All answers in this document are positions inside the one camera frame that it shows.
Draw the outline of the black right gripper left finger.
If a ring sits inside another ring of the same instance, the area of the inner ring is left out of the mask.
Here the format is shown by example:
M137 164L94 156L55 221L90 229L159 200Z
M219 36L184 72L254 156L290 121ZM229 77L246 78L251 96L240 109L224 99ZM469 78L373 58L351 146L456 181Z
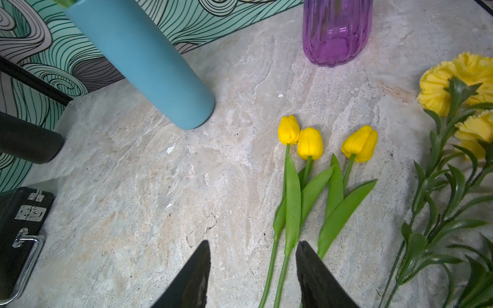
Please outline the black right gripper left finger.
M209 241L204 240L151 307L205 307L210 269Z

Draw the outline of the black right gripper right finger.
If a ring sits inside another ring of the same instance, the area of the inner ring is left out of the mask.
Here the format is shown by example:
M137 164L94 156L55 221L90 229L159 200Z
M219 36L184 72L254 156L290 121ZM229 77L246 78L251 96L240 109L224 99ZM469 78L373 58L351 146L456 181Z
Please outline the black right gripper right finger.
M307 241L296 250L301 307L358 307Z

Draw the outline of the yellow tulip single stem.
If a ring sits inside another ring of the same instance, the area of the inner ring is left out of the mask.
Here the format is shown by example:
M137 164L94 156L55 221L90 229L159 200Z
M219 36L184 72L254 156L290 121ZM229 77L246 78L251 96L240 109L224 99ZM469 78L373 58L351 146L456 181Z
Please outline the yellow tulip single stem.
M301 188L296 167L290 156L290 149L293 145L297 144L299 137L300 127L295 116L290 115L281 118L278 126L278 139L281 144L286 146L282 183L282 200L276 210L273 220L273 246L269 260L267 278L259 307L264 307L267 302L281 234L284 232L286 236L285 257L282 263L281 274L276 291L276 299L274 303L275 307L279 307L283 284L286 278L287 266L290 262L290 255L299 238L302 211Z

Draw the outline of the yellow carnation flower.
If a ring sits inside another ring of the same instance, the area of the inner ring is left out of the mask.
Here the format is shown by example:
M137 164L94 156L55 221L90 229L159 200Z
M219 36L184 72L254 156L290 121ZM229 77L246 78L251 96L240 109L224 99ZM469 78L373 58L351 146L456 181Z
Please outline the yellow carnation flower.
M416 219L427 209L428 221L421 228L414 228L412 221L402 224L403 242L381 295L381 307L389 307L397 290L425 268L434 265L443 267L441 264L421 265L427 259L426 231L430 222L436 221L444 211L451 195L451 188L444 175L447 168L441 162L448 159L448 164L458 168L465 176L471 172L469 159L456 154L454 145L459 141L454 136L453 125L467 119L472 113L492 111L492 59L464 52L453 60L428 69L421 76L419 87L418 102L436 127L430 132L430 154L426 162L414 165L418 186L411 210L412 219ZM452 273L455 292L459 295L470 276L467 257L476 255L467 250L448 248L447 245L451 243L446 243L445 239L431 251L433 255L458 258L458 263L443 268L446 274Z
M459 141L454 145L456 154L469 159L471 172L465 176L458 168L448 164L448 159L441 162L447 168L444 175L451 188L451 195L444 211L436 221L430 222L426 231L427 259L422 266L441 264L446 268L448 264L458 263L456 257L433 255L431 250L450 233L484 226L486 223L481 219L463 219L461 215L477 205L492 202L491 192L480 192L482 183L492 174L492 111L472 113L467 119L454 124L453 130ZM492 307L492 255L485 255L468 244L452 243L447 247L467 250L476 256L467 257L470 276L459 295L455 292L452 273L447 272L449 291L444 306L447 307L454 300L455 307Z

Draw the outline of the purple glass vase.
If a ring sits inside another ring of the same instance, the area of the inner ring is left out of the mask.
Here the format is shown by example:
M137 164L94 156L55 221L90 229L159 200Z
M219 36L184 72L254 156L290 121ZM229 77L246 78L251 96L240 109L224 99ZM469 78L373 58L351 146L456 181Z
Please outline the purple glass vase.
M372 27L372 0L304 1L302 43L311 63L343 65L366 46Z

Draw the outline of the teal ceramic vase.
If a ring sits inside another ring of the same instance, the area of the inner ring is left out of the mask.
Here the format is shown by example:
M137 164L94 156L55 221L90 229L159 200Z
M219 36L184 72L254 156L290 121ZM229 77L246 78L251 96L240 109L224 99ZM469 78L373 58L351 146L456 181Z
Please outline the teal ceramic vase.
M175 126L209 119L213 93L136 1L77 1L64 13Z

